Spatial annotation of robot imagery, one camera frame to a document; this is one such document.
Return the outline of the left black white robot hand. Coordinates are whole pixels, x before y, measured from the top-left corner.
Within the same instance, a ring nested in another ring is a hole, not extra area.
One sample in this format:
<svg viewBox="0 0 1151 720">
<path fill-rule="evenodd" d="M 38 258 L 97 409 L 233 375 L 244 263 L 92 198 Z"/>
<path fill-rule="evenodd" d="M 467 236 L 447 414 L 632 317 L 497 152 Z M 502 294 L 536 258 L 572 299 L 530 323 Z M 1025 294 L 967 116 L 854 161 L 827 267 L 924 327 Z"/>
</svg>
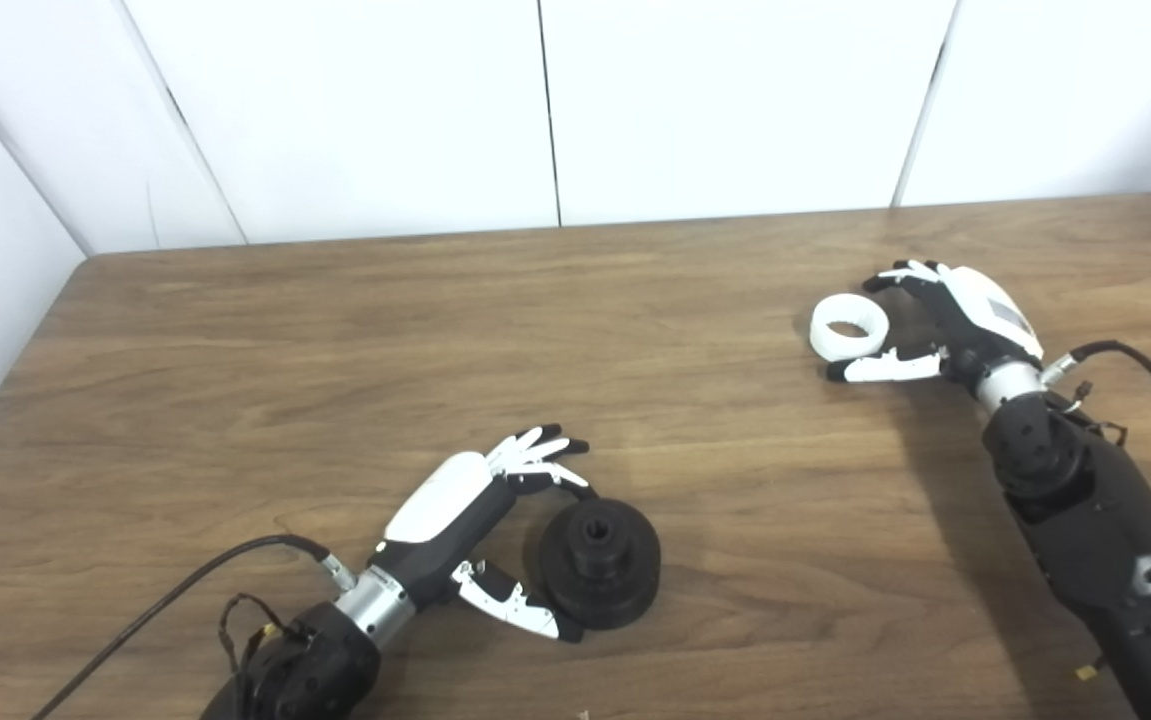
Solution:
<svg viewBox="0 0 1151 720">
<path fill-rule="evenodd" d="M 406 618 L 460 598 L 502 623 L 552 641 L 581 642 L 584 626 L 471 553 L 524 496 L 557 488 L 580 501 L 595 498 L 588 480 L 561 464 L 562 457 L 589 449 L 561 426 L 544 424 L 511 434 L 485 454 L 447 457 L 389 519 L 356 588 L 382 588 Z"/>
</svg>

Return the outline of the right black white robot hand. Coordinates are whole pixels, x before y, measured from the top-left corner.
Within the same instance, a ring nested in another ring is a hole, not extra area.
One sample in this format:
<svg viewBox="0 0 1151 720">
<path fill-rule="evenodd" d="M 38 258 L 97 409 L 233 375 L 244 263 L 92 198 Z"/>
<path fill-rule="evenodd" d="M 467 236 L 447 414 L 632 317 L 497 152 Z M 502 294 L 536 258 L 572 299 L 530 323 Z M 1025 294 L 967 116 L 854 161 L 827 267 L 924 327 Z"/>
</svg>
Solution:
<svg viewBox="0 0 1151 720">
<path fill-rule="evenodd" d="M 939 337 L 927 350 L 891 348 L 832 360 L 834 383 L 908 382 L 942 377 L 974 389 L 1011 365 L 1041 374 L 1043 348 L 1023 311 L 988 275 L 937 261 L 899 260 L 862 283 L 867 293 L 901 290 L 930 313 Z"/>
</svg>

